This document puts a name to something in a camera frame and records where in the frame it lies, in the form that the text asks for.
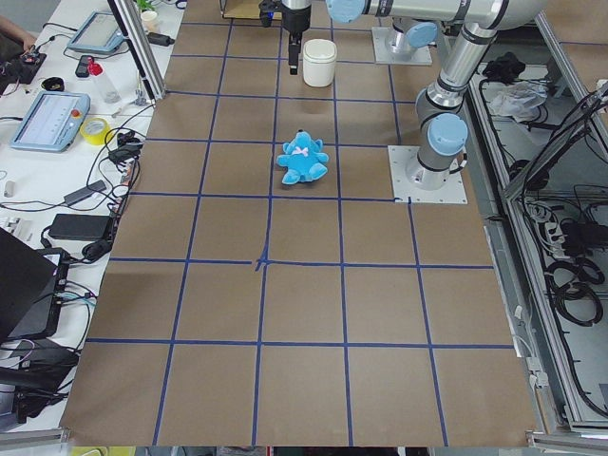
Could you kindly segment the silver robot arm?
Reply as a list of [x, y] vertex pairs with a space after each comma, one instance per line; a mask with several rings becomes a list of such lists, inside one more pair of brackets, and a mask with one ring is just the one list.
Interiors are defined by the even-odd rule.
[[452, 173], [450, 166], [463, 151], [468, 127], [460, 117], [467, 85], [497, 31], [466, 23], [442, 62], [437, 79], [423, 89], [415, 103], [421, 145], [408, 162], [408, 178], [418, 188], [435, 191]]
[[429, 21], [461, 21], [457, 42], [443, 64], [440, 79], [463, 86], [481, 62], [496, 32], [534, 19], [545, 1], [328, 1], [330, 17], [352, 23], [362, 15], [409, 17]]

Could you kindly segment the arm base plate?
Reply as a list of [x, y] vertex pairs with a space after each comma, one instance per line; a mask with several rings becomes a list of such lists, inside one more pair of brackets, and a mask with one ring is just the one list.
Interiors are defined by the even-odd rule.
[[419, 163], [418, 150], [412, 145], [388, 147], [393, 199], [402, 203], [467, 204], [457, 158], [448, 170], [430, 171]]
[[372, 43], [376, 64], [430, 66], [429, 46], [414, 47], [405, 33], [394, 28], [372, 28]]

